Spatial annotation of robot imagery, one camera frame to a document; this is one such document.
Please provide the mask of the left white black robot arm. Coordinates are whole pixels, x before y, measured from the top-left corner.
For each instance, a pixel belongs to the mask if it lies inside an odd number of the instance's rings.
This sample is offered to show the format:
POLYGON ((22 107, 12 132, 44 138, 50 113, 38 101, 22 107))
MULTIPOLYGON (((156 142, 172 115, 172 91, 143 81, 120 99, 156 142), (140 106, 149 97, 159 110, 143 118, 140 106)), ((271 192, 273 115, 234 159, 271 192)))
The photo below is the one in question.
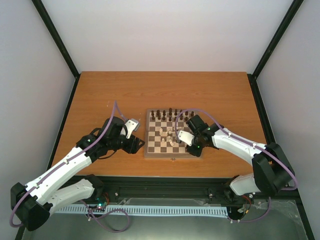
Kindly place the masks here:
POLYGON ((136 154, 145 144, 133 135, 139 126, 140 123, 133 118, 108 118, 102 127, 83 136, 63 159, 45 173, 26 184, 18 182, 13 185, 10 207, 11 215, 21 221, 18 227, 34 231, 56 211, 70 204, 89 198, 95 202, 101 200, 104 184, 93 174, 72 185, 64 184, 95 161, 107 159, 109 151, 136 154))

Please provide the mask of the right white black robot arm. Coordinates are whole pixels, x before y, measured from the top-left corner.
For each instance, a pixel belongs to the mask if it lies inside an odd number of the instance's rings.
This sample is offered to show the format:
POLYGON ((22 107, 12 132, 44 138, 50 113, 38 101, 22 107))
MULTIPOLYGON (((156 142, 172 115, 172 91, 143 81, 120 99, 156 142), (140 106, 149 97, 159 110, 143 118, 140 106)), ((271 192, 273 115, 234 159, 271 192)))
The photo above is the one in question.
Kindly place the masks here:
POLYGON ((225 150, 252 166, 252 173, 237 175, 226 185, 224 194, 232 199, 253 193, 273 197, 282 190, 292 190, 294 171, 282 148, 275 142, 263 144, 241 137, 218 123, 208 125, 199 115, 186 122, 190 132, 180 130, 177 138, 186 144, 186 151, 200 157, 203 148, 225 150))

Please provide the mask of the wooden chess board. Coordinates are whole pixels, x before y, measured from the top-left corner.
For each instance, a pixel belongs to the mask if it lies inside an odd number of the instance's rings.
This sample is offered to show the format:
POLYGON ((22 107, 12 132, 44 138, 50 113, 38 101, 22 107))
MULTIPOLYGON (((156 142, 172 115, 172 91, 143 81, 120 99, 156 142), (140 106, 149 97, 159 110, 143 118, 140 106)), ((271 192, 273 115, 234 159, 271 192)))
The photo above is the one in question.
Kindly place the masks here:
POLYGON ((145 128, 145 158, 166 158, 166 159, 189 159, 194 156, 186 151, 186 144, 184 142, 178 143, 176 139, 176 131, 192 131, 186 122, 150 122, 146 111, 146 128, 145 128), (160 136, 159 129, 162 128, 165 132, 164 136, 160 136), (162 139, 165 138, 166 146, 161 146, 162 139), (169 143, 169 138, 172 138, 174 146, 169 143))

